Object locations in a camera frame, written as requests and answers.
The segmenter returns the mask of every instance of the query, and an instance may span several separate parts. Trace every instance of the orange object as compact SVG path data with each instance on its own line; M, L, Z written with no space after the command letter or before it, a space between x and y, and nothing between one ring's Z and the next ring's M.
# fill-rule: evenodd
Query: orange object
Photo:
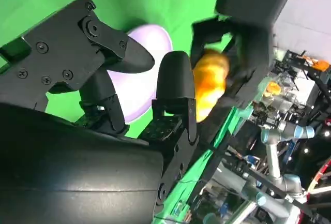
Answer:
M268 97L271 95L280 95L281 87L275 82L269 82L267 89L265 90L264 96Z
M324 60L316 60L307 56L303 56L302 58L308 61L312 61L312 68L322 72L325 72L330 66L330 64Z
M203 121L225 92L229 60L222 53L207 49L193 69L197 122Z
M327 61L318 60L313 63L312 67L316 70L325 72L329 68L330 64Z

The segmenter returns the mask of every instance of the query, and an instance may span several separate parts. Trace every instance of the green screen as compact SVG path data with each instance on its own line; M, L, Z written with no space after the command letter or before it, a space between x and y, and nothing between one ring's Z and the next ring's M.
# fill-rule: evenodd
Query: green screen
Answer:
M73 0L2 0L0 46L40 22ZM189 52L191 24L214 16L216 0L93 0L96 14L107 25L128 31L141 24L159 24L170 34L174 50ZM76 121L83 111L78 92L48 95L47 112ZM136 137L152 118L149 110L130 126L128 136Z

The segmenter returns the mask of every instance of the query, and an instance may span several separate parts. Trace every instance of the orange toy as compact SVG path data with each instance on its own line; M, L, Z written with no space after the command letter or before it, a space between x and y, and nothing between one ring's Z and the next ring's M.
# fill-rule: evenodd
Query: orange toy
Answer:
M269 97L271 95L280 95L281 87L275 82L269 82L267 89L264 92L265 97Z
M229 60L222 53L207 49L196 64L194 74L197 122L203 121L225 92Z

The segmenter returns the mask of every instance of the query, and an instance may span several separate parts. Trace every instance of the cable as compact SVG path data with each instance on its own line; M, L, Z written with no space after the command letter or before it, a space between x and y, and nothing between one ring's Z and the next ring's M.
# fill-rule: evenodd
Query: cable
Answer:
M200 180L190 180L190 181L184 181L184 182L182 182L182 181L179 181L179 183L181 183L181 184L189 184L189 183L199 183L199 182L204 182L204 183L208 183L209 181L207 181L207 180L204 180L204 179L200 179ZM224 186L224 185L222 185L221 183L219 183L218 181L215 181L218 185L220 185L225 191L227 191L228 193L230 193L230 194L233 194L233 195L235 195L235 196L238 196L238 197L240 197L240 194L238 194L238 193L236 193L236 192L233 192L233 191L231 191L230 189L228 189L226 186Z

